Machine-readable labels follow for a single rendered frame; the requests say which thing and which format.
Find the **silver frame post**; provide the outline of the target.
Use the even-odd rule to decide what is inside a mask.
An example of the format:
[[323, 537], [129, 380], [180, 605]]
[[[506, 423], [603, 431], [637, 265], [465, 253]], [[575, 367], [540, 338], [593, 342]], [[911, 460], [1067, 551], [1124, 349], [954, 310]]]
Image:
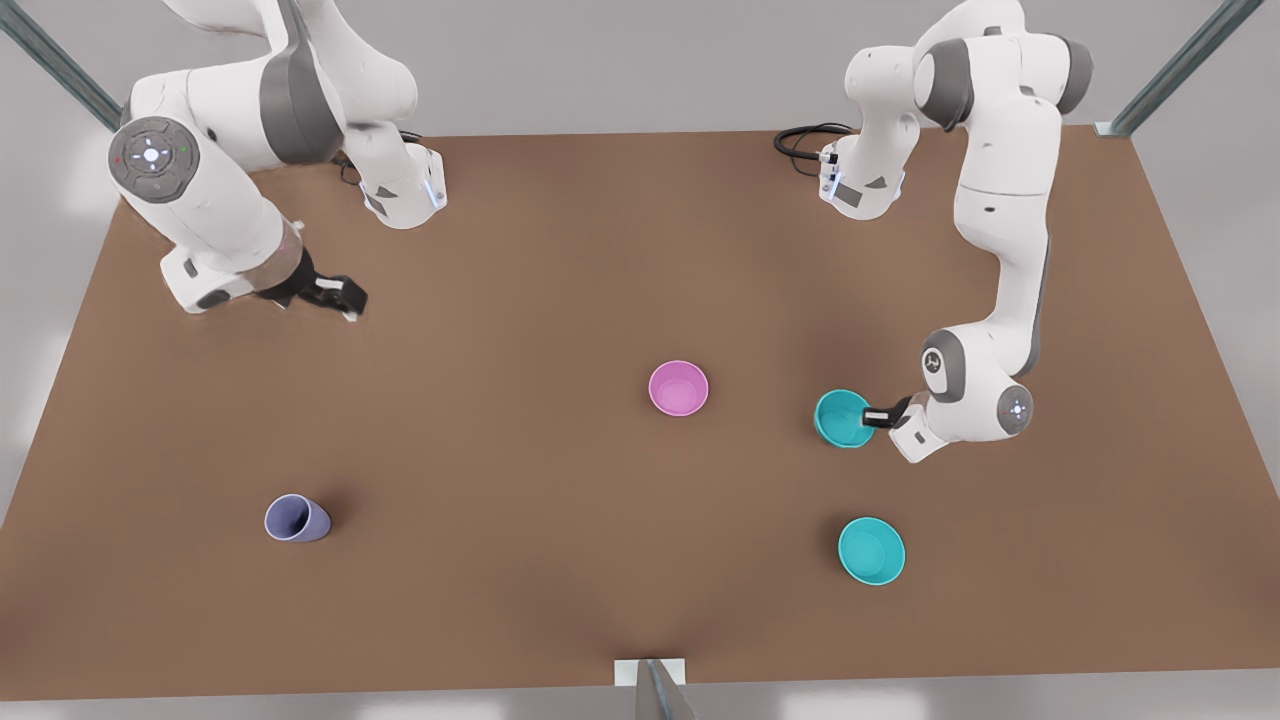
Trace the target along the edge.
[[1094, 135], [1130, 138], [1265, 3], [1222, 0], [1114, 119], [1093, 124]]
[[122, 105], [17, 0], [0, 0], [0, 29], [102, 126], [118, 129]]
[[620, 659], [614, 685], [635, 689], [634, 720], [698, 720], [684, 694], [685, 659]]

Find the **pink bowl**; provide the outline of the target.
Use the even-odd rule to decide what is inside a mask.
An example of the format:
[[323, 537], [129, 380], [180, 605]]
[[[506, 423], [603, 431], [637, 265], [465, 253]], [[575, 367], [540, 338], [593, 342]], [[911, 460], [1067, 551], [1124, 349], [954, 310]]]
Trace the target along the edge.
[[662, 363], [650, 375], [652, 404], [668, 416], [689, 416], [709, 397], [709, 380], [699, 365], [685, 360]]

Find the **teal bowl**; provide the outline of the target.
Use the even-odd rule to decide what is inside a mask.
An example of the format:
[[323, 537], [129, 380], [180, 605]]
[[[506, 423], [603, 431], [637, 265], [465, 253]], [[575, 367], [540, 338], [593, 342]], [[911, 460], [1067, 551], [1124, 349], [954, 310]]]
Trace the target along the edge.
[[897, 530], [878, 518], [858, 518], [840, 532], [837, 556], [842, 569], [865, 585], [887, 585], [902, 573], [905, 543]]
[[870, 405], [850, 389], [832, 389], [815, 404], [813, 423], [819, 437], [837, 448], [859, 448], [876, 433], [874, 427], [863, 421]]

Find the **lavender cup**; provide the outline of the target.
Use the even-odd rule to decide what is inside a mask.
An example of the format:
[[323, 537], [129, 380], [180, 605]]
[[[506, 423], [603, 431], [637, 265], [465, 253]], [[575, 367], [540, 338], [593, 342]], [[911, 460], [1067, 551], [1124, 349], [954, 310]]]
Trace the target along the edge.
[[264, 529], [275, 541], [312, 542], [332, 529], [328, 512], [302, 495], [283, 495], [270, 502]]

